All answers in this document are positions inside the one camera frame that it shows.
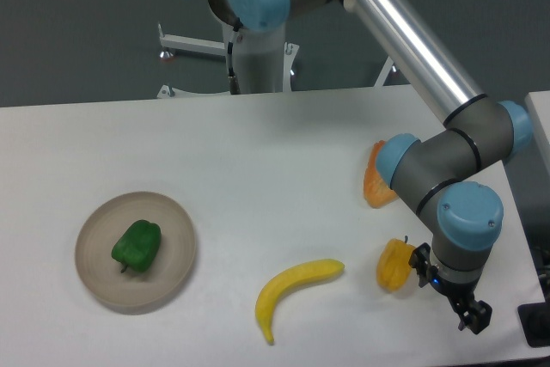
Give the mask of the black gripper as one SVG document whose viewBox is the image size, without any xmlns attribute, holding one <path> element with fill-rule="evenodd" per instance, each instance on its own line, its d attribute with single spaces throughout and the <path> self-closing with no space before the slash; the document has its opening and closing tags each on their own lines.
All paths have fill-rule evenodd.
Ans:
<svg viewBox="0 0 550 367">
<path fill-rule="evenodd" d="M 448 298 L 452 309 L 459 316 L 459 330 L 468 328 L 472 333 L 479 334 L 490 325 L 492 307 L 474 298 L 474 290 L 481 276 L 480 269 L 465 272 L 452 269 L 432 253 L 427 243 L 412 251 L 409 266 L 416 271 L 420 288 L 430 285 Z"/>
</svg>

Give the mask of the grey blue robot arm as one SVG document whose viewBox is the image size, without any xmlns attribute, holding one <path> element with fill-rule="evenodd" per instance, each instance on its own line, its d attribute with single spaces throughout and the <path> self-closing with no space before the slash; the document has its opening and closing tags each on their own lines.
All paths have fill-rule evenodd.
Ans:
<svg viewBox="0 0 550 367">
<path fill-rule="evenodd" d="M 492 309 L 474 290 L 500 234 L 504 207 L 472 176 L 524 148 L 532 137 L 530 118 L 516 103 L 482 93 L 406 0 L 209 0 L 229 27 L 223 55 L 230 92 L 282 91 L 286 22 L 332 1 L 372 32 L 443 124 L 443 132 L 427 141 L 410 134 L 389 139 L 376 169 L 432 233 L 431 243 L 408 259 L 420 284 L 448 298 L 460 328 L 480 333 Z"/>
</svg>

